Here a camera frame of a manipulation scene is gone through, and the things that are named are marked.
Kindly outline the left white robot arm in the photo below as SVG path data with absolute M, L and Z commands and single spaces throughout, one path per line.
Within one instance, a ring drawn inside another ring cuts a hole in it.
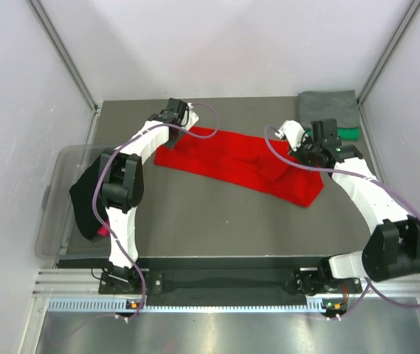
M 94 198 L 105 207 L 111 251 L 100 293 L 137 294 L 142 290 L 135 220 L 144 195 L 143 165 L 159 147 L 173 147 L 198 120 L 192 104 L 170 98 L 167 107 L 151 115 L 127 142 L 101 154 L 100 189 Z

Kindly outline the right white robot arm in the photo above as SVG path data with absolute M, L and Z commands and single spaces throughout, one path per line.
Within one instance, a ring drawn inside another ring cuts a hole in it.
M 344 145 L 335 119 L 313 121 L 311 134 L 296 121 L 286 121 L 281 133 L 291 156 L 301 164 L 324 168 L 348 195 L 364 218 L 371 236 L 362 251 L 325 257 L 318 283 L 336 291 L 345 279 L 367 277 L 375 282 L 420 274 L 420 220 L 394 201 L 354 145 Z

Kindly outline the red t shirt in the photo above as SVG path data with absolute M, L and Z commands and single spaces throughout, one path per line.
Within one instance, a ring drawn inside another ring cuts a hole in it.
M 218 131 L 209 139 L 185 134 L 176 146 L 160 147 L 154 164 L 214 178 L 309 207 L 324 188 L 321 175 L 278 159 L 263 138 Z

